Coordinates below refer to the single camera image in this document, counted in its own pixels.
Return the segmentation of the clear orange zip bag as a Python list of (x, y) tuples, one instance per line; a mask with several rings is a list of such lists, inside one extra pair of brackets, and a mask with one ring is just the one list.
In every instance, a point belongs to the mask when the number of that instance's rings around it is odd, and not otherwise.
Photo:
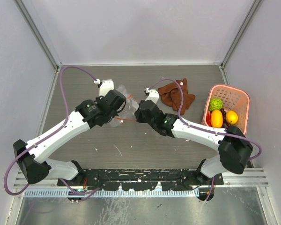
[(131, 93), (126, 89), (124, 85), (119, 85), (117, 91), (119, 91), (126, 97), (126, 105), (123, 111), (119, 112), (118, 116), (110, 121), (109, 125), (111, 127), (120, 126), (127, 121), (135, 122), (136, 118), (134, 113), (139, 107), (139, 102), (132, 97)]

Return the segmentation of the green bumpy fruit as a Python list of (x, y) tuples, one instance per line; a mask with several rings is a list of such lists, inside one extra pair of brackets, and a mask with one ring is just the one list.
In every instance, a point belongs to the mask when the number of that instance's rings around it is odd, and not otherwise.
[(214, 111), (214, 110), (220, 110), (223, 107), (223, 102), (219, 98), (212, 98), (210, 99), (208, 110)]

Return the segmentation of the orange mango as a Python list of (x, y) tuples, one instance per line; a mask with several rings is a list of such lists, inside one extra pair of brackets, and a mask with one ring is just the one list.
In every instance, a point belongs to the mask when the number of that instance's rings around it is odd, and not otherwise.
[(210, 118), (211, 126), (214, 128), (221, 128), (223, 125), (223, 116), (220, 110), (214, 110), (211, 112)]

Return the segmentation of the yellow lemon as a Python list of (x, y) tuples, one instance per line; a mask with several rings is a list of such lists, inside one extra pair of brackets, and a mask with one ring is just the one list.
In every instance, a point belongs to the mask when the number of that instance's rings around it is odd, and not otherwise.
[(238, 122), (238, 114), (233, 110), (227, 111), (225, 119), (230, 125), (235, 125)]

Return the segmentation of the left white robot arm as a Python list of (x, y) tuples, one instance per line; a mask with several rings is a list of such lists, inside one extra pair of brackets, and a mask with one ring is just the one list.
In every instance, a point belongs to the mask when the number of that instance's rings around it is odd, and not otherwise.
[(66, 120), (52, 127), (41, 136), (30, 140), (18, 140), (13, 144), (17, 164), (28, 184), (36, 184), (45, 178), (64, 179), (74, 186), (81, 185), (85, 171), (77, 161), (58, 161), (49, 156), (77, 135), (109, 123), (126, 105), (126, 97), (117, 90), (105, 96), (85, 100), (72, 111)]

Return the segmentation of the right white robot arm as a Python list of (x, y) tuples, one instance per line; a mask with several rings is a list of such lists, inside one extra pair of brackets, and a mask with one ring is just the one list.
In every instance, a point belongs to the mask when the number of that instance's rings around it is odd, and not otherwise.
[(171, 113), (163, 113), (153, 101), (143, 101), (135, 112), (138, 123), (147, 123), (162, 136), (181, 138), (205, 145), (217, 152), (203, 159), (195, 172), (198, 183), (208, 184), (226, 171), (242, 174), (250, 160), (253, 146), (235, 126), (212, 128), (193, 123)]

